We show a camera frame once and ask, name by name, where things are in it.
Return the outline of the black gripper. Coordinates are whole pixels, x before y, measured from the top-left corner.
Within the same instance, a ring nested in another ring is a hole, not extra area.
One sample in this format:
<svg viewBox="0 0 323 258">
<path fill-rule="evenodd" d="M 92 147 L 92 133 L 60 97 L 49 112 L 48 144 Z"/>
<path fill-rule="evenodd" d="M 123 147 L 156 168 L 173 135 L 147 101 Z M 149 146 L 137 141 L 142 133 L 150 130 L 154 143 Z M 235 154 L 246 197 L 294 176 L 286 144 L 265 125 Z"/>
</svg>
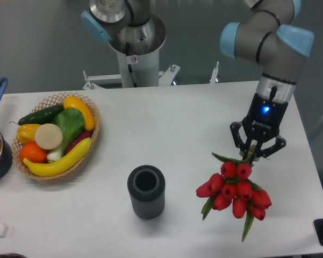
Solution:
<svg viewBox="0 0 323 258">
<path fill-rule="evenodd" d="M 255 93 L 250 108 L 243 121 L 232 122 L 229 126 L 235 146 L 240 150 L 241 156 L 247 156 L 252 140 L 257 140 L 254 150 L 254 161 L 261 157 L 268 158 L 275 152 L 286 146 L 286 140 L 279 135 L 279 126 L 285 114 L 288 103 L 270 101 Z M 247 136 L 243 141 L 240 128 L 244 129 Z M 275 138 L 275 143 L 268 148 L 262 149 L 263 142 Z"/>
</svg>

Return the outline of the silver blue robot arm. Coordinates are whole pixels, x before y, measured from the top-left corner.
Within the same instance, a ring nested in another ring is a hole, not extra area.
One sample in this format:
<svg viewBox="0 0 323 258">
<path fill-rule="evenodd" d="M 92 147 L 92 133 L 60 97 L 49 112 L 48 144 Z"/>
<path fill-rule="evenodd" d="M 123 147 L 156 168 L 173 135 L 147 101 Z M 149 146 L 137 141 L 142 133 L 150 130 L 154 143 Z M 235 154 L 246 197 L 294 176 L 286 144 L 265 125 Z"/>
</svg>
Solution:
<svg viewBox="0 0 323 258">
<path fill-rule="evenodd" d="M 300 12 L 300 1 L 246 3 L 253 16 L 243 24 L 227 24 L 220 36 L 220 49 L 232 58 L 263 67 L 247 115 L 230 125 L 243 161 L 253 163 L 286 145 L 279 126 L 310 56 L 314 34 L 291 25 Z"/>
</svg>

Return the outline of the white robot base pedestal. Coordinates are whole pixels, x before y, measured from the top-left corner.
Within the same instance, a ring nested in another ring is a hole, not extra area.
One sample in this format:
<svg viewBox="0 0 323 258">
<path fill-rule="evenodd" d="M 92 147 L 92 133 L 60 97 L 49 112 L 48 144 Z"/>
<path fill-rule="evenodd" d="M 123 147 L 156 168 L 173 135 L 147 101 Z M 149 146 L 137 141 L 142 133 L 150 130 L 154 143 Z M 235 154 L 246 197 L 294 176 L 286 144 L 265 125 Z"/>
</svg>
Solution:
<svg viewBox="0 0 323 258">
<path fill-rule="evenodd" d="M 124 88 L 159 85 L 159 50 L 166 28 L 151 14 L 150 1 L 90 1 L 81 21 L 116 52 Z"/>
</svg>

